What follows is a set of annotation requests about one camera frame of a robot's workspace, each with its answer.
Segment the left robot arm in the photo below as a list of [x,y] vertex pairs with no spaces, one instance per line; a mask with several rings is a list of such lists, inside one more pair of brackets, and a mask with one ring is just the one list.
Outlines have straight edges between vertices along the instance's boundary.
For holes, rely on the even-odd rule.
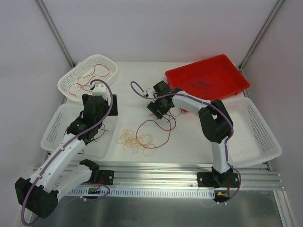
[[61,174],[72,159],[94,140],[103,121],[117,116],[117,96],[111,100],[102,96],[83,95],[84,109],[69,125],[62,142],[50,157],[27,179],[19,178],[15,190],[25,226],[25,210],[46,218],[56,209],[59,201],[76,186],[87,183],[100,187],[105,180],[99,165],[85,159],[70,173]]

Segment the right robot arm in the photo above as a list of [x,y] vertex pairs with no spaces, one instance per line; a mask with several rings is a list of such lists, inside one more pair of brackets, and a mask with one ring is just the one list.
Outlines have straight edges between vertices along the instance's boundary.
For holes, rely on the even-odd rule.
[[207,186],[226,187],[233,169],[229,163],[228,140],[233,135],[233,122],[221,100],[207,101],[194,97],[180,88],[171,89],[164,81],[145,91],[144,97],[151,100],[147,108],[161,119],[171,108],[177,107],[196,115],[202,133],[211,143],[213,166],[211,175],[203,178]]

